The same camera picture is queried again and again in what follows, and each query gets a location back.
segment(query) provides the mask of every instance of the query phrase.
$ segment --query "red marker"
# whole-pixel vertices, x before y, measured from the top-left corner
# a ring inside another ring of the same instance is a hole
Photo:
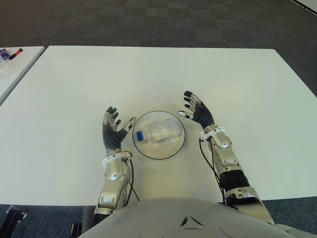
[[[14,59],[18,54],[20,54],[23,50],[20,48],[17,52],[15,52],[13,55],[11,55],[9,57],[9,60],[12,60]]]

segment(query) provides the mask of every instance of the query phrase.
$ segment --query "cable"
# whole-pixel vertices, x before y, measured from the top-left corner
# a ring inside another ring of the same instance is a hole
[[[133,182],[134,182],[134,169],[133,169],[133,163],[132,160],[130,160],[130,164],[131,164],[131,170],[132,170],[132,180],[131,180],[131,186],[130,186],[130,191],[129,191],[129,195],[127,197],[127,200],[125,202],[125,206],[128,205],[130,197],[131,197],[131,193],[132,193],[132,188],[133,188]]]
[[[137,195],[136,191],[134,190],[134,187],[132,187],[132,191],[134,192],[134,195],[137,197],[137,200],[140,201],[139,196]]]
[[[137,200],[140,201],[139,196],[137,195],[136,191],[135,191],[134,188],[133,188],[133,183],[134,183],[134,169],[133,169],[132,160],[130,160],[130,165],[131,165],[131,171],[132,171],[132,180],[131,180],[131,182],[129,181],[130,191],[129,191],[129,195],[128,195],[127,201],[125,202],[125,206],[128,205],[128,203],[129,203],[129,200],[130,200],[132,191],[134,192],[135,196],[137,197]]]
[[[203,149],[202,149],[202,141],[201,139],[199,139],[199,148],[200,148],[200,151],[205,159],[205,161],[207,162],[207,164],[210,166],[210,168],[212,169],[213,173],[214,173],[214,176],[216,178],[216,181],[217,181],[217,184],[219,186],[219,189],[220,189],[220,192],[221,192],[221,195],[222,195],[222,203],[223,205],[225,205],[225,197],[224,197],[224,190],[223,188],[221,188],[220,186],[220,177],[219,175],[217,174],[216,170],[214,169],[214,161],[213,161],[213,151],[212,151],[212,144],[211,144],[211,157],[212,157],[212,165],[210,164],[210,162],[208,161],[208,159],[206,158],[204,152],[203,152]]]

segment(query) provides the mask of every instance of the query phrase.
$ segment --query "black robotic finger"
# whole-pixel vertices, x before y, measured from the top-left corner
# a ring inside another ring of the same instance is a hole
[[[120,119],[119,119],[119,120],[117,120],[117,121],[115,122],[115,124],[114,124],[114,126],[113,126],[113,130],[114,130],[114,131],[116,131],[116,130],[117,130],[117,128],[118,128],[118,126],[119,126],[120,122],[121,122],[121,120],[120,120]]]
[[[190,103],[190,99],[189,99],[189,98],[185,98],[185,97],[184,97],[184,100],[185,100],[186,102],[189,102],[189,103]]]
[[[190,92],[190,91],[186,91],[186,92],[184,93],[184,96],[186,96],[186,97],[190,97],[192,94],[193,94],[192,92]]]
[[[202,102],[202,101],[200,100],[200,98],[197,97],[195,94],[192,94],[192,95],[190,96],[190,99],[192,100],[192,102],[195,102],[195,104]]]
[[[189,118],[190,120],[192,120],[193,117],[194,117],[194,114],[188,113],[188,112],[185,112],[185,111],[178,111],[178,114],[180,116],[182,116],[182,117]]]
[[[185,107],[191,109],[192,106],[188,105],[188,104],[185,104]]]
[[[133,125],[136,122],[136,118],[131,118],[128,123],[120,130],[120,131],[126,131],[128,133],[128,131],[133,127]]]
[[[115,120],[118,117],[119,113],[115,113],[112,115],[111,119]]]
[[[117,108],[113,108],[111,114],[113,115],[117,111]]]
[[[109,108],[107,109],[106,113],[112,114],[111,112],[112,112],[112,107],[109,107]]]

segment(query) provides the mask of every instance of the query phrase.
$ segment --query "white table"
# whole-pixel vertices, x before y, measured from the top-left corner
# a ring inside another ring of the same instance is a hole
[[[0,203],[95,205],[104,183],[102,120],[183,110],[199,95],[261,199],[317,195],[317,98],[274,50],[49,47],[0,107]],[[180,118],[184,147],[142,156],[131,132],[142,199],[220,201],[198,146],[200,126]]]
[[[297,0],[303,5],[309,7],[311,10],[317,11],[317,1],[316,0]]]
[[[3,48],[12,55],[20,47],[0,47]],[[1,66],[3,73],[0,74],[0,105],[44,50],[43,46],[21,48],[23,51],[18,56]]]

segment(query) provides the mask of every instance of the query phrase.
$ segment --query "plastic bottle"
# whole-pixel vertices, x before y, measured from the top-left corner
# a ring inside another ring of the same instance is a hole
[[[137,131],[139,142],[159,142],[174,136],[181,132],[180,124],[172,118],[153,122],[145,126],[144,130]]]

